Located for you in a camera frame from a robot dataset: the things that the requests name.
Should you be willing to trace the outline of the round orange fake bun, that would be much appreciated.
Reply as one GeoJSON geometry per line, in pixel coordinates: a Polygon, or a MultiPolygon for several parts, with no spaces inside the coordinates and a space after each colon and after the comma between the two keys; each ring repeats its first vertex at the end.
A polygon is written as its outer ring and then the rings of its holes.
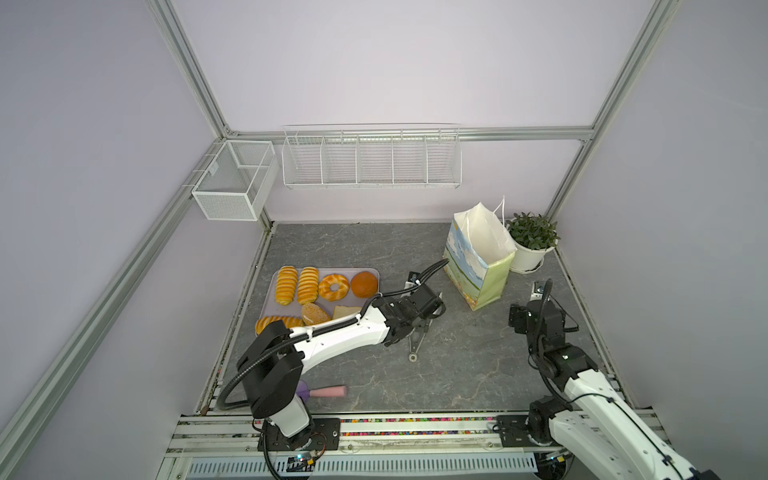
{"type": "Polygon", "coordinates": [[[371,298],[379,292],[378,277],[371,271],[360,271],[350,281],[350,289],[357,298],[371,298]]]}

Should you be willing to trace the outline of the fake toast slice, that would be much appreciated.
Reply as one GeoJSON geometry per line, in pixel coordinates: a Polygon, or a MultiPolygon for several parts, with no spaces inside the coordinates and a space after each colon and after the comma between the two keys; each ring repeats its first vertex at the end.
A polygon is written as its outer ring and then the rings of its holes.
{"type": "Polygon", "coordinates": [[[332,319],[342,319],[349,316],[354,316],[358,314],[361,311],[360,306],[342,306],[342,305],[336,305],[333,310],[332,319]]]}

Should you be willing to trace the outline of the paper bag with landscape print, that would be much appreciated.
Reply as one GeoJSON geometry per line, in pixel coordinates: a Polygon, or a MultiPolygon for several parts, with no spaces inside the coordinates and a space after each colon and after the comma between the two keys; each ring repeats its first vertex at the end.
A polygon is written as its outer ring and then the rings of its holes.
{"type": "Polygon", "coordinates": [[[453,215],[445,271],[473,311],[499,300],[505,288],[517,246],[504,221],[504,202],[494,209],[478,203],[453,215]]]}

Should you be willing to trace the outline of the fake braided ring bread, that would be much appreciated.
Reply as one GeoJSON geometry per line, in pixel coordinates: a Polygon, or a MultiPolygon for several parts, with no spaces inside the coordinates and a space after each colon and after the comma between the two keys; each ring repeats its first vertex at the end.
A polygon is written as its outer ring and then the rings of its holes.
{"type": "Polygon", "coordinates": [[[336,302],[346,297],[349,292],[349,281],[342,274],[329,274],[318,284],[318,295],[328,302],[336,302]]]}

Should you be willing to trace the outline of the fake oval sugared bread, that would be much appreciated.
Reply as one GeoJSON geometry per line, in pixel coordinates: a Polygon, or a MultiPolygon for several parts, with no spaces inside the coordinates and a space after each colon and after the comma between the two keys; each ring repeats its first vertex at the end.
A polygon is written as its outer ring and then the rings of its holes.
{"type": "Polygon", "coordinates": [[[319,305],[306,303],[301,309],[302,319],[305,325],[318,325],[331,320],[331,316],[319,305]]]}

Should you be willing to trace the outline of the fake yellow ridged bread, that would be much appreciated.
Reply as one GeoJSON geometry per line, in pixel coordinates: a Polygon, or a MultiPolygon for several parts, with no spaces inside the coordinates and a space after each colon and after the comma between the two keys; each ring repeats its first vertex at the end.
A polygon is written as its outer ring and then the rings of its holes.
{"type": "Polygon", "coordinates": [[[318,298],[319,270],[316,267],[304,267],[299,273],[296,298],[300,305],[314,303],[318,298]]]}
{"type": "Polygon", "coordinates": [[[274,299],[279,305],[290,305],[296,296],[299,274],[294,266],[283,266],[277,273],[274,299]]]}

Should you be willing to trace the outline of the fake long ridged bread roll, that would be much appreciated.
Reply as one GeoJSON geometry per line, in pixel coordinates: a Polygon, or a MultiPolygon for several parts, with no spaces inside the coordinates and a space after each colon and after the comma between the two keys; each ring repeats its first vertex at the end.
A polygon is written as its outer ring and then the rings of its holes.
{"type": "Polygon", "coordinates": [[[261,335],[265,328],[271,324],[282,324],[288,329],[303,327],[304,321],[300,317],[295,316],[264,316],[260,318],[254,327],[256,335],[261,335]]]}

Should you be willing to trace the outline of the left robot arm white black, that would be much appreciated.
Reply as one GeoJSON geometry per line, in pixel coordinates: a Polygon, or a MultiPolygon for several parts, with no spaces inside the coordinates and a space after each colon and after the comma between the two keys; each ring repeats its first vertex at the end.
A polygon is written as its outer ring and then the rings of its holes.
{"type": "Polygon", "coordinates": [[[248,408],[255,420],[264,422],[263,430],[275,427],[286,439],[305,442],[314,433],[312,416],[297,393],[305,372],[362,347],[396,344],[444,311],[439,294],[417,282],[377,293],[358,313],[319,326],[289,329],[278,322],[269,324],[222,387],[216,408],[248,408]]]}

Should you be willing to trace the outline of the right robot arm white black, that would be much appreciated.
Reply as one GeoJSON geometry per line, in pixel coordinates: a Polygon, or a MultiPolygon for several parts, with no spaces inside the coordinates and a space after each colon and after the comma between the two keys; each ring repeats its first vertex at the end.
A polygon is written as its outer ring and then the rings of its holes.
{"type": "Polygon", "coordinates": [[[566,341],[573,327],[549,299],[510,306],[528,358],[549,394],[530,404],[525,430],[538,446],[562,447],[599,479],[716,479],[662,440],[613,388],[597,362],[566,341]]]}

